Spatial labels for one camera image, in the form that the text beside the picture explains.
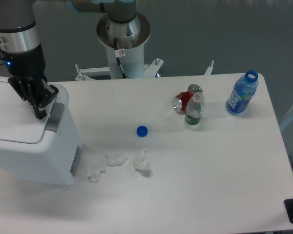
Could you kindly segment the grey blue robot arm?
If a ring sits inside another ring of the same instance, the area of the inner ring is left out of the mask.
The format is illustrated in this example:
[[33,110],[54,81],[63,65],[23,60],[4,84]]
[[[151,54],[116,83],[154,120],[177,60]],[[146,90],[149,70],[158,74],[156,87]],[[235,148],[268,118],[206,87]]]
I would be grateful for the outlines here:
[[[37,119],[59,90],[49,85],[32,0],[0,0],[0,60],[11,77],[9,84],[33,107]],[[131,48],[141,33],[134,0],[69,0],[78,12],[106,13],[104,33],[114,49]]]

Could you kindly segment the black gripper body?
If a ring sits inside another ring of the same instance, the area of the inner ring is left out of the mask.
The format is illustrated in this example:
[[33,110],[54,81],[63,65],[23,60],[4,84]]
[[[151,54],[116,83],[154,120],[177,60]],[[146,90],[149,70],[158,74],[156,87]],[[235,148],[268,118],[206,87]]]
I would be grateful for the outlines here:
[[33,77],[47,80],[42,46],[20,53],[8,53],[0,48],[0,60],[4,61],[8,72],[17,77]]

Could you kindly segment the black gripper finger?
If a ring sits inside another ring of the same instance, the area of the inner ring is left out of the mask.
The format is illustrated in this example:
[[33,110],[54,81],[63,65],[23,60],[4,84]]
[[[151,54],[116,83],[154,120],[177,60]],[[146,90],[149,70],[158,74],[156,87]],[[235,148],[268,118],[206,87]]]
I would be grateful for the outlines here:
[[30,80],[30,104],[37,119],[43,119],[47,114],[45,107],[50,104],[59,92],[54,85],[45,79]]
[[8,83],[23,101],[28,101],[30,105],[36,105],[36,88],[31,79],[26,77],[10,77]]

